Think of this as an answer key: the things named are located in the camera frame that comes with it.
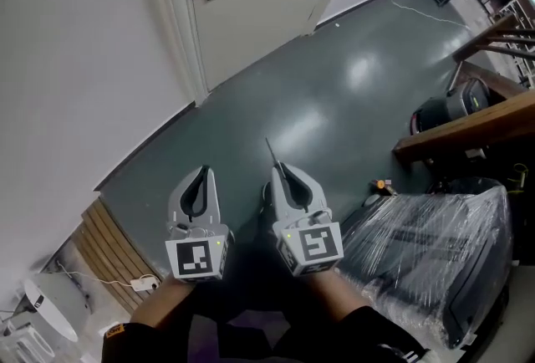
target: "power strip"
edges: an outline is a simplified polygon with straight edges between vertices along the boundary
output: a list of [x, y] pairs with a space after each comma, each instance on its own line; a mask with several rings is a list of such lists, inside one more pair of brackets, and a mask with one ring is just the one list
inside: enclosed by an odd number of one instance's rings
[[146, 290], [156, 290], [160, 285], [160, 281], [154, 276], [143, 277], [141, 279], [133, 279], [130, 281], [132, 289], [136, 292], [144, 292]]

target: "wooden railing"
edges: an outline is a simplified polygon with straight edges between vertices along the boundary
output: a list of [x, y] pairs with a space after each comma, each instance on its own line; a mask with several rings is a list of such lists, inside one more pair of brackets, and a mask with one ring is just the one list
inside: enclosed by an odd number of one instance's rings
[[517, 25], [518, 22], [514, 15], [507, 15], [501, 18], [487, 30], [461, 46], [453, 53], [453, 59], [457, 63], [460, 63], [471, 57], [477, 51], [492, 51], [535, 61], [535, 53], [533, 52], [492, 45], [492, 43], [514, 43], [516, 45], [525, 45], [526, 47], [535, 45], [535, 30], [525, 28], [517, 29], [515, 28]]
[[535, 137], [535, 90], [401, 139], [393, 152], [413, 162], [528, 136]]

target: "cable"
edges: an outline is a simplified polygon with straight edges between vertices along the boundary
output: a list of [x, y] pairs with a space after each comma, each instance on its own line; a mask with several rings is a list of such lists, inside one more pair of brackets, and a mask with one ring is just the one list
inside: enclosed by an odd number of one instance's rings
[[433, 17], [432, 15], [427, 15], [427, 13], [423, 13], [423, 12], [420, 12], [414, 8], [408, 8], [406, 6], [402, 6], [396, 2], [394, 2], [394, 0], [390, 0], [392, 2], [392, 4], [394, 4], [395, 6], [397, 6], [398, 8], [401, 8], [401, 9], [407, 9], [408, 11], [413, 11], [413, 12], [416, 12], [420, 15], [423, 15], [424, 17], [427, 17], [427, 18], [431, 18], [431, 19], [434, 19], [435, 21], [440, 21], [441, 23], [451, 23], [451, 24], [455, 24], [455, 25], [458, 25], [459, 27], [464, 27], [464, 28], [467, 28], [468, 30], [471, 31], [471, 28], [468, 27], [466, 24], [460, 24], [460, 23], [456, 23], [455, 21], [450, 21], [449, 19], [440, 19], [440, 18], [436, 18], [436, 17]]
[[[77, 274], [77, 275], [81, 275], [82, 277], [85, 277], [87, 279], [92, 279], [94, 281], [98, 281], [98, 282], [104, 283], [104, 284], [120, 284], [121, 286], [124, 286], [124, 287], [132, 287], [132, 288], [134, 287], [134, 286], [132, 286], [132, 284], [125, 284], [125, 283], [122, 283], [122, 282], [117, 281], [117, 280], [104, 281], [103, 279], [97, 279], [96, 277], [93, 277], [92, 275], [80, 273], [79, 271], [67, 271], [67, 269], [65, 269], [65, 267], [60, 262], [58, 262], [58, 265], [63, 270], [62, 273], [47, 273], [47, 274], [67, 274], [68, 276], [70, 276], [71, 274]], [[144, 279], [146, 277], [155, 278], [156, 282], [158, 283], [158, 287], [160, 287], [160, 284], [161, 284], [160, 279], [158, 279], [155, 275], [145, 274], [145, 275], [141, 275], [138, 279]]]

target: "wooden panel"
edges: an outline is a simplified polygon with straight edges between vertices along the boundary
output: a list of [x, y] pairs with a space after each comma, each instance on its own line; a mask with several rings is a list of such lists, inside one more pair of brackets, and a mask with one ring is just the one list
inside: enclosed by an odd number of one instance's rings
[[[123, 284], [129, 284], [135, 277], [126, 270], [125, 266], [119, 261], [113, 251], [111, 251], [110, 247], [107, 246], [106, 241], [99, 234], [99, 231], [91, 220], [88, 219], [87, 215], [82, 215], [82, 218], [84, 219], [84, 223], [80, 227], [80, 231], [87, 238], [97, 256], [102, 260], [102, 263], [110, 271], [110, 274], [113, 276], [112, 279], [120, 281]], [[125, 291], [138, 304], [141, 304], [143, 299], [148, 297], [148, 294], [136, 293], [131, 287], [125, 287]]]
[[452, 86], [464, 84], [470, 78], [479, 78], [487, 84], [490, 91], [499, 96], [500, 100], [508, 100], [515, 95], [528, 91], [520, 84], [504, 78], [500, 74], [466, 61], [460, 64], [460, 69], [456, 76], [456, 81]]
[[97, 213], [100, 215], [100, 218], [106, 225], [106, 227], [110, 230], [111, 236], [117, 241], [117, 243], [125, 250], [125, 253], [128, 255], [130, 260], [134, 263], [134, 265], [142, 272], [143, 275], [145, 274], [152, 274], [152, 275], [158, 275], [155, 273], [141, 258], [141, 256], [137, 253], [137, 251], [132, 247], [126, 236], [122, 233], [122, 231], [119, 229], [113, 218], [108, 213], [108, 210], [100, 201], [100, 199], [97, 199], [93, 203], [93, 207], [96, 209]]
[[[80, 254], [84, 258], [85, 262], [89, 265], [89, 268], [91, 271], [93, 271], [93, 274], [98, 279], [103, 279], [104, 274], [100, 271], [99, 265], [94, 261], [93, 257], [89, 252], [87, 251], [87, 244], [83, 242], [80, 238], [81, 234], [78, 234], [78, 232], [74, 233], [71, 237], [74, 241], [74, 244], [76, 245], [76, 248], [80, 251]], [[120, 285], [118, 284], [103, 284], [108, 291], [111, 293], [111, 295], [121, 304], [121, 306], [126, 309], [130, 314], [134, 312], [134, 309], [137, 308], [137, 305], [135, 307], [132, 307], [131, 305], [126, 302], [126, 300], [123, 299], [120, 293]]]
[[[100, 277], [100, 279], [109, 282], [120, 281], [122, 283], [119, 279], [119, 275], [116, 274], [116, 271], [112, 272], [113, 267], [110, 267], [110, 261], [103, 256], [102, 252], [95, 245], [93, 238], [87, 230], [84, 229], [84, 225], [82, 225], [79, 230], [79, 239], [80, 242], [84, 244], [85, 250], [102, 273], [103, 277]], [[132, 308], [137, 308], [139, 304], [143, 302], [143, 299], [140, 299], [139, 296], [136, 298], [132, 296], [132, 293], [134, 292], [130, 287], [125, 287], [118, 283], [113, 283], [111, 285], [117, 290], [117, 293], [119, 293], [121, 298], [123, 298]]]
[[535, 90], [398, 141], [393, 152], [412, 162], [535, 135]]
[[[130, 284], [132, 279], [150, 274], [158, 276], [135, 251], [126, 236], [97, 199], [82, 214], [82, 224], [72, 239], [95, 277], [104, 281], [119, 281]], [[104, 284], [117, 301], [130, 313], [136, 309], [152, 291], [135, 292], [122, 284]]]
[[465, 59], [468, 59], [478, 50], [477, 45], [483, 45], [487, 43], [487, 38], [494, 36], [498, 30], [504, 30], [506, 28], [514, 28], [517, 25], [517, 19], [514, 15], [507, 15], [506, 17], [501, 18], [496, 21], [491, 27], [487, 30], [484, 30], [482, 33], [478, 34], [472, 40], [469, 40], [464, 45], [462, 45], [457, 51], [452, 55], [453, 59], [460, 63]]
[[126, 254], [125, 250], [117, 243], [114, 236], [111, 234], [110, 230], [104, 224], [102, 218], [97, 213], [94, 204], [86, 212], [89, 217], [89, 221], [94, 228], [96, 228], [102, 238], [106, 241], [108, 246], [112, 249], [114, 255], [119, 259], [117, 265], [126, 269], [133, 278], [138, 279], [143, 273], [135, 266], [135, 263], [132, 262], [132, 259]]

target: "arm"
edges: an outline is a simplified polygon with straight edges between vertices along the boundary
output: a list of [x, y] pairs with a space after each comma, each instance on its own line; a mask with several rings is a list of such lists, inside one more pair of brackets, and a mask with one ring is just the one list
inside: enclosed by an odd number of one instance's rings
[[309, 286], [335, 322], [329, 351], [342, 361], [359, 355], [363, 361], [407, 361], [426, 350], [411, 335], [369, 306], [354, 287], [334, 270], [310, 275]]
[[130, 323], [139, 323], [158, 327], [163, 319], [182, 302], [193, 290], [190, 284], [184, 284], [172, 276], [161, 284], [132, 314]]
[[102, 362], [166, 361], [167, 344], [158, 327], [192, 290], [193, 286], [168, 277], [134, 311], [129, 323], [116, 325], [106, 332]]
[[334, 321], [342, 321], [356, 309], [369, 305], [346, 279], [333, 270], [312, 274], [307, 280]]

